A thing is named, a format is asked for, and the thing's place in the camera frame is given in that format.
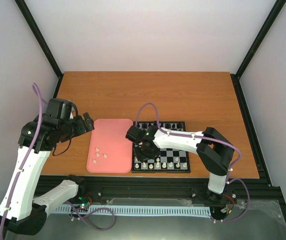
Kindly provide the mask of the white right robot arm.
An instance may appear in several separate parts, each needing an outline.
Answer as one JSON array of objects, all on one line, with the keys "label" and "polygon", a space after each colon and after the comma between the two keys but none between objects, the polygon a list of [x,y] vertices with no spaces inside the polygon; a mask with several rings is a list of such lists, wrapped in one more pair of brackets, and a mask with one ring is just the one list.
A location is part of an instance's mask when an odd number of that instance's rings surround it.
[{"label": "white right robot arm", "polygon": [[207,190],[202,198],[213,203],[222,199],[235,150],[216,129],[207,127],[203,132],[186,132],[156,125],[145,130],[133,125],[125,138],[134,144],[134,156],[141,163],[156,160],[161,156],[161,149],[175,149],[198,155],[209,172]]}]

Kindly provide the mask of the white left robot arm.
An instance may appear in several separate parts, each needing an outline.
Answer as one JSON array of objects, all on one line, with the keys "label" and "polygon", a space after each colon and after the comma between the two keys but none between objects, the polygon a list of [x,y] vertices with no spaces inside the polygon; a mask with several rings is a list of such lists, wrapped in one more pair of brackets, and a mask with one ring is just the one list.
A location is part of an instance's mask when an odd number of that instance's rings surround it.
[{"label": "white left robot arm", "polygon": [[84,179],[71,174],[43,195],[34,194],[45,162],[55,154],[57,144],[93,130],[94,121],[87,112],[79,115],[73,102],[59,98],[50,99],[46,111],[22,127],[15,169],[0,204],[2,228],[18,235],[36,235],[64,202],[86,198]]}]

